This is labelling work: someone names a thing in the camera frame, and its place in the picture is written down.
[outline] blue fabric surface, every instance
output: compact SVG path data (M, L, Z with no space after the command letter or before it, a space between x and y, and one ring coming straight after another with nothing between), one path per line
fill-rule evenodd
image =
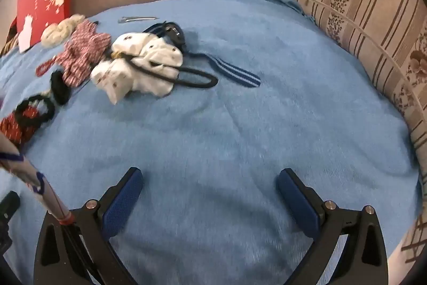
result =
M219 76L212 89L175 86L161 99L133 93L116 106L89 82L24 146L70 208L100 198L129 167L142 170L140 199L111 239L139 284L284 283L311 243L275 189L286 167L340 207L373 205L390 255L420 209L418 164L403 118L356 58L294 0L163 0L93 20L114 40L155 23L117 23L136 15L178 23L192 52L262 80L250 89ZM49 88L54 69L36 78L35 68L62 49L36 45L0 61L1 117ZM204 60L185 65L212 72ZM9 190L20 194L21 207L6 259L30 284L45 212L2 171L0 197ZM337 255L322 284L336 262Z

